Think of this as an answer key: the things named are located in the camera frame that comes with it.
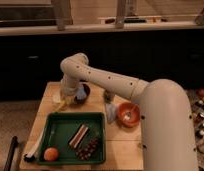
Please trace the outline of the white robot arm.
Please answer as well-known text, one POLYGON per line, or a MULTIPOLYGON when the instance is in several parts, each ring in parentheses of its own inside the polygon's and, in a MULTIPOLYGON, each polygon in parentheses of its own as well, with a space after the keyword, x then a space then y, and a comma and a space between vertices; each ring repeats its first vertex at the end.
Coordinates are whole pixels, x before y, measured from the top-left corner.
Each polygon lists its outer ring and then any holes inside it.
POLYGON ((96 69, 83 53, 63 59, 60 68, 64 96, 85 80, 139 106, 144 171, 199 171, 191 105, 178 83, 96 69))

